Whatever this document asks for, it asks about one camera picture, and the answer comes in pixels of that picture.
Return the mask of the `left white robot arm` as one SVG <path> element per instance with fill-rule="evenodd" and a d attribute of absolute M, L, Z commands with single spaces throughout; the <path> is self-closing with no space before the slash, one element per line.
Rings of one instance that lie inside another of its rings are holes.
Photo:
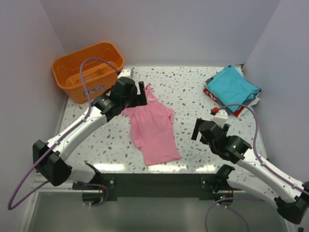
<path fill-rule="evenodd" d="M 120 115 L 124 109 L 146 104 L 144 83 L 120 77 L 60 134 L 47 142 L 38 140 L 34 143 L 32 151 L 36 170 L 53 186 L 75 181 L 83 182 L 88 189 L 96 189 L 100 184 L 99 171 L 89 163 L 71 166 L 67 164 L 67 159 L 90 134 Z"/>

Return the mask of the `pink t shirt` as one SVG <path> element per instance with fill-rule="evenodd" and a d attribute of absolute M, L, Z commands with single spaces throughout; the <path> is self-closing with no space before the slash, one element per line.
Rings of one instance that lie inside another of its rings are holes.
<path fill-rule="evenodd" d="M 131 140 L 142 152 L 146 166 L 179 160 L 173 131 L 174 111 L 157 99 L 149 85 L 145 94 L 146 105 L 122 111 L 129 117 Z"/>

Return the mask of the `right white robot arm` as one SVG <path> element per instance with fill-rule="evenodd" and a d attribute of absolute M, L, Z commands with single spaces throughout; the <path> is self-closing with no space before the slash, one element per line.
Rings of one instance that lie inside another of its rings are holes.
<path fill-rule="evenodd" d="M 198 118 L 192 140 L 201 135 L 200 142 L 221 159 L 247 170 L 251 178 L 235 174 L 235 168 L 222 166 L 217 172 L 215 184 L 221 190 L 229 186 L 246 191 L 276 207 L 285 220 L 299 225 L 309 207 L 309 184 L 301 182 L 275 167 L 267 159 L 254 152 L 242 138 L 228 136 L 229 125 L 217 125 L 214 121 Z"/>

